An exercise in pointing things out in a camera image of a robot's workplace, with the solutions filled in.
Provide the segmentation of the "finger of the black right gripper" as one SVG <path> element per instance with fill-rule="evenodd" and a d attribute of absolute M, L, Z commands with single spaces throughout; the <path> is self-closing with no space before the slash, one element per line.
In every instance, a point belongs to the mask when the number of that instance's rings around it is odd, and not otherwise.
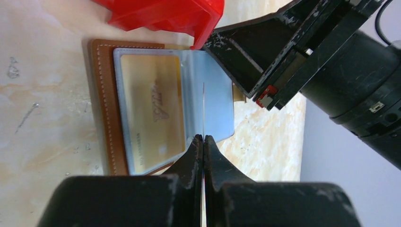
<path fill-rule="evenodd" d="M 216 28 L 203 50 L 251 98 L 263 81 L 263 74 L 301 26 L 303 6 L 304 1 L 293 0 L 277 12 Z"/>

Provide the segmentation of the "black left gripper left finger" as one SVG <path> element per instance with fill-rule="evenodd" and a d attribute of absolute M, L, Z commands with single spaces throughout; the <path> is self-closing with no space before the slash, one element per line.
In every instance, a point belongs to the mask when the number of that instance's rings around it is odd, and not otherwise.
<path fill-rule="evenodd" d="M 54 191 L 40 227 L 201 226 L 203 139 L 160 175 L 74 176 Z"/>

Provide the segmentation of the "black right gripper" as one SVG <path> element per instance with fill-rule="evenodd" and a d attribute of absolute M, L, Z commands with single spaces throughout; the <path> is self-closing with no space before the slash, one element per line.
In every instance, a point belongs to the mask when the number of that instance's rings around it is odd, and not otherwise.
<path fill-rule="evenodd" d="M 391 162 L 401 166 L 401 50 L 383 46 L 365 33 L 340 32 L 342 45 L 324 58 L 314 51 L 315 68 L 301 67 L 291 78 L 295 85 L 285 91 L 268 86 L 257 104 L 282 108 L 285 96 L 300 92 Z"/>

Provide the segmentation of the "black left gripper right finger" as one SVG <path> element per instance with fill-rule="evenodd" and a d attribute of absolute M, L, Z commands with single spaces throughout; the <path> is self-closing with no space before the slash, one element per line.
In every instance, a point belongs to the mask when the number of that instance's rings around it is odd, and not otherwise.
<path fill-rule="evenodd" d="M 343 189 L 332 183 L 256 182 L 205 137 L 204 179 L 209 227 L 358 227 Z"/>

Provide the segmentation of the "red plastic bin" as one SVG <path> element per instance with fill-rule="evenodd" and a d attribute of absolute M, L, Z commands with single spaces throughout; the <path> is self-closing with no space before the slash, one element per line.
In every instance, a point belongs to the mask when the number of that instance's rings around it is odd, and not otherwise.
<path fill-rule="evenodd" d="M 192 50 L 203 47 L 223 16 L 224 0 L 97 0 L 111 11 L 108 24 L 124 31 L 185 33 L 194 38 Z"/>

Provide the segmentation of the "yellow credit card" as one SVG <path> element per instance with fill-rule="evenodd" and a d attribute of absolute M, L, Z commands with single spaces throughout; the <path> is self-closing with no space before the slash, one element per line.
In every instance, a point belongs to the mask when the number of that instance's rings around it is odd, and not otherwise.
<path fill-rule="evenodd" d="M 181 70 L 174 55 L 122 55 L 122 82 L 136 172 L 185 148 Z"/>

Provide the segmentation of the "brown leather card holder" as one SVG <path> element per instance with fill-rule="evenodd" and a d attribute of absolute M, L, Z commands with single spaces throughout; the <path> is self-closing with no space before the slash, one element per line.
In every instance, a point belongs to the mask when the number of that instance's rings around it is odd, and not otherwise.
<path fill-rule="evenodd" d="M 212 135 L 216 142 L 234 135 L 233 84 L 207 52 L 106 39 L 94 39 L 89 46 L 103 118 L 107 174 L 151 175 L 179 159 L 196 134 Z M 184 151 L 144 172 L 134 168 L 120 60 L 125 54 L 174 55 L 181 70 Z"/>

